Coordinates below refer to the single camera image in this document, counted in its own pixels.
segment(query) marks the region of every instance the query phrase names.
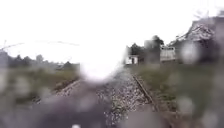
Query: building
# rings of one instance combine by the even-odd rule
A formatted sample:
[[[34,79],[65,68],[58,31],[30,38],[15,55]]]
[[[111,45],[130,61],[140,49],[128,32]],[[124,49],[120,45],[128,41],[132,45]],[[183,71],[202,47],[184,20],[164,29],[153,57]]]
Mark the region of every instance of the building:
[[[160,48],[160,61],[170,61],[175,59],[175,47],[162,46]]]
[[[125,64],[127,64],[127,65],[138,64],[138,56],[137,55],[128,55],[125,58]]]

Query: sky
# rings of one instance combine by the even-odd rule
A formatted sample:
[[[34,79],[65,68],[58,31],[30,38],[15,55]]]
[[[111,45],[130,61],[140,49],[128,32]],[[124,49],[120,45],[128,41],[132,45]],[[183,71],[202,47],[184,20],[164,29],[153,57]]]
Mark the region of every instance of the sky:
[[[143,45],[153,35],[169,43],[189,29],[196,11],[215,15],[222,5],[222,0],[1,0],[0,47],[24,43],[6,51],[42,54],[53,62],[117,58],[126,45]]]

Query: white building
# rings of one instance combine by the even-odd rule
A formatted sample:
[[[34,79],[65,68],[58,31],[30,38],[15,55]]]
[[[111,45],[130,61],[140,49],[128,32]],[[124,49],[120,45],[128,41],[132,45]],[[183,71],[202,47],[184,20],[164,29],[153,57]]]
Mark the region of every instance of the white building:
[[[163,46],[160,48],[160,61],[169,61],[176,59],[175,47]]]
[[[138,64],[138,56],[137,55],[128,55],[125,58],[125,64]]]

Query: grass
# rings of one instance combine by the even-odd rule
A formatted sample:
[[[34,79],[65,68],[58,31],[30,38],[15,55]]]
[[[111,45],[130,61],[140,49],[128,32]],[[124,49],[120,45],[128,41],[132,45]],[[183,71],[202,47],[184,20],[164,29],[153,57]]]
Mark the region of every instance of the grass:
[[[158,68],[140,65],[133,69],[147,83],[147,88],[164,94],[164,100],[173,101],[181,96],[190,98],[194,104],[193,117],[198,118],[210,101],[214,68],[214,64],[163,63]]]
[[[15,86],[18,84],[18,78],[23,78],[30,89],[26,96],[19,97],[15,93]],[[1,95],[7,93],[15,95],[16,103],[25,103],[39,96],[38,92],[42,88],[50,90],[60,90],[67,86],[71,81],[77,80],[78,75],[75,69],[55,70],[48,72],[43,69],[29,70],[28,68],[12,68],[7,72],[7,88]]]

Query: railroad bed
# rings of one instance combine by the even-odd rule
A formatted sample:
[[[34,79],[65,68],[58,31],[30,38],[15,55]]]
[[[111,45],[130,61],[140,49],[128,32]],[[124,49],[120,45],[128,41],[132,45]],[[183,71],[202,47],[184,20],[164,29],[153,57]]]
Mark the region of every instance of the railroad bed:
[[[170,128],[169,122],[154,112],[159,111],[157,104],[140,85],[129,70],[107,83],[79,80],[26,112],[10,112],[2,122],[11,128],[64,128],[73,124],[81,128]]]

